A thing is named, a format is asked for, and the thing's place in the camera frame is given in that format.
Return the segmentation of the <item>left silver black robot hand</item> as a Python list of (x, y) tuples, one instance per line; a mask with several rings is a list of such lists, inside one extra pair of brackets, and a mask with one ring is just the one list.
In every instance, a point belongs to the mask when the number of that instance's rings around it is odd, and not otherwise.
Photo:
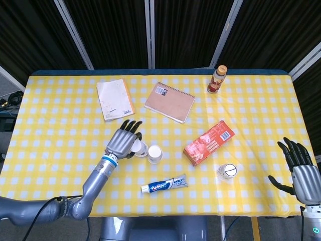
[(132, 158), (135, 151), (131, 151), (130, 149), (136, 140), (142, 140), (141, 132), (137, 132), (141, 124), (142, 121), (125, 120), (108, 142), (105, 154), (113, 154), (119, 160)]

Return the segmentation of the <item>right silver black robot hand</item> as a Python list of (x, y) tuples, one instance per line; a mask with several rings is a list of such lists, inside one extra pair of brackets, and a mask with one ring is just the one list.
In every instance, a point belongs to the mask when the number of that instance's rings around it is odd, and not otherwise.
[(307, 149), (286, 137), (285, 143), (278, 142), (286, 159), (292, 178), (292, 186), (279, 183), (273, 176), (268, 179), (277, 189), (296, 196), (304, 205), (320, 205), (320, 172)]

